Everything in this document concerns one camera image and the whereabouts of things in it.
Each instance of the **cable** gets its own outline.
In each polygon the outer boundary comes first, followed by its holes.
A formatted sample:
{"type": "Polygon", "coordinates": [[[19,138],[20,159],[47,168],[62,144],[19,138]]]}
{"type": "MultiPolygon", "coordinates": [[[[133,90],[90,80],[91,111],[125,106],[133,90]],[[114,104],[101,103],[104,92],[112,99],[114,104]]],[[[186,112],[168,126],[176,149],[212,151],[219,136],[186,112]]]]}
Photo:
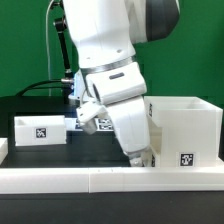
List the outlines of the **cable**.
{"type": "Polygon", "coordinates": [[[42,82],[37,82],[34,83],[32,85],[29,85],[28,87],[26,87],[25,89],[19,91],[16,96],[23,96],[23,94],[31,89],[34,89],[34,87],[36,86],[41,86],[41,85],[45,85],[45,84],[51,84],[51,83],[61,83],[60,79],[54,79],[54,80],[47,80],[47,81],[42,81],[42,82]]]}
{"type": "Polygon", "coordinates": [[[52,79],[51,74],[51,56],[50,56],[50,46],[49,46],[49,12],[51,10],[52,5],[54,4],[54,0],[51,0],[46,12],[46,48],[47,48],[47,62],[48,62],[48,80],[52,79]]]}

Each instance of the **green wall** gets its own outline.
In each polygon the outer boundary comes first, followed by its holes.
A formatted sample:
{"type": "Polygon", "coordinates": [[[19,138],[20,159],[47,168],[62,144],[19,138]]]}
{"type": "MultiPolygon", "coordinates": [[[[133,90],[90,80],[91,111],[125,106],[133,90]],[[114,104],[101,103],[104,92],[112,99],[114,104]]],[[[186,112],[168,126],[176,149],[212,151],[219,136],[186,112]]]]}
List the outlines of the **green wall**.
{"type": "MultiPolygon", "coordinates": [[[[48,3],[1,0],[0,96],[14,95],[29,84],[47,79],[48,3]]],[[[224,1],[180,0],[180,5],[180,21],[168,38],[136,45],[148,95],[198,96],[224,107],[224,1]]],[[[51,12],[51,23],[60,14],[59,9],[51,12]]],[[[50,43],[53,78],[60,78],[64,70],[53,26],[50,43]]],[[[69,56],[77,68],[71,44],[69,56]]]]}

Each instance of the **white bin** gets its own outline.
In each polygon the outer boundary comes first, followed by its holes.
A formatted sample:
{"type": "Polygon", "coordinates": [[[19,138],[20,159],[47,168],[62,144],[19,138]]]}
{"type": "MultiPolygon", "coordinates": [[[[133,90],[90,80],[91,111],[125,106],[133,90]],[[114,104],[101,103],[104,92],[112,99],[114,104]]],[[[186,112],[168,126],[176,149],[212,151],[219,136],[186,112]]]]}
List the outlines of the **white bin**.
{"type": "Polygon", "coordinates": [[[222,109],[196,97],[145,97],[156,167],[212,167],[218,160],[222,109]]]}
{"type": "Polygon", "coordinates": [[[24,116],[14,118],[16,146],[66,143],[64,116],[24,116]]]}

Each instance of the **black platform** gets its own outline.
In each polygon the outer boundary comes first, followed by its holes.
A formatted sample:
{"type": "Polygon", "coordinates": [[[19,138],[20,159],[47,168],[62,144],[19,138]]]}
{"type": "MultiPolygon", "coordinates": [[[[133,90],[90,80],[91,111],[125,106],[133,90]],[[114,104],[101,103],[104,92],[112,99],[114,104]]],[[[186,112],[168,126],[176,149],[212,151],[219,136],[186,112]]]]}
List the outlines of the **black platform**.
{"type": "MultiPolygon", "coordinates": [[[[10,137],[8,134],[12,133],[12,130],[8,127],[11,127],[12,118],[15,114],[65,113],[66,116],[74,115],[73,108],[64,105],[60,97],[3,97],[0,98],[0,111],[1,137],[10,137]]],[[[69,166],[69,164],[73,164],[73,166],[75,164],[75,167],[83,167],[85,165],[104,166],[111,163],[116,164],[116,162],[117,165],[119,165],[118,163],[127,165],[125,157],[121,155],[122,153],[117,146],[113,152],[110,151],[111,149],[105,151],[105,149],[101,148],[91,151],[93,145],[91,141],[99,143],[100,139],[105,137],[100,135],[99,133],[98,136],[92,136],[93,139],[89,140],[91,143],[90,147],[87,147],[82,152],[75,151],[74,154],[70,152],[67,157],[64,155],[64,159],[61,159],[59,163],[56,163],[53,159],[56,158],[54,156],[51,157],[52,159],[49,159],[49,151],[45,152],[48,153],[45,159],[48,158],[48,162],[51,165],[59,167],[69,166]],[[84,159],[86,161],[78,162],[74,159],[81,155],[86,158],[84,159]]],[[[84,138],[84,135],[75,137],[74,141],[77,142],[77,147],[74,147],[73,150],[78,150],[79,145],[86,143],[84,138]]],[[[113,135],[106,136],[106,138],[108,138],[109,144],[113,143],[114,147],[113,135]]],[[[39,164],[47,167],[43,154],[39,154],[41,158],[37,159],[37,152],[34,152],[34,158],[29,155],[29,158],[22,159],[26,153],[24,150],[22,151],[18,152],[21,154],[12,151],[12,162],[9,162],[9,156],[4,166],[29,167],[32,165],[29,162],[29,159],[31,159],[34,163],[36,161],[35,166],[39,164]]],[[[223,134],[220,155],[223,156],[223,134]]],[[[43,195],[0,194],[0,223],[2,224],[222,224],[224,223],[223,210],[224,192],[222,191],[43,195]]]]}

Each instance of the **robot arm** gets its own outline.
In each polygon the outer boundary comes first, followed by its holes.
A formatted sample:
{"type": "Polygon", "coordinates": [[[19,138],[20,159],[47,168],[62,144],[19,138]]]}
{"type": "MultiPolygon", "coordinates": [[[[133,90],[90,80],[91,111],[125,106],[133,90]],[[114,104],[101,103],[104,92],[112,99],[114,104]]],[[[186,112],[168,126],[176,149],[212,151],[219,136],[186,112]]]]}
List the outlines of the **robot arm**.
{"type": "Polygon", "coordinates": [[[178,2],[63,0],[63,5],[90,97],[77,109],[80,125],[91,134],[95,116],[109,117],[131,165],[142,166],[140,154],[150,143],[141,96],[147,89],[132,43],[166,37],[178,20],[178,2]]]}

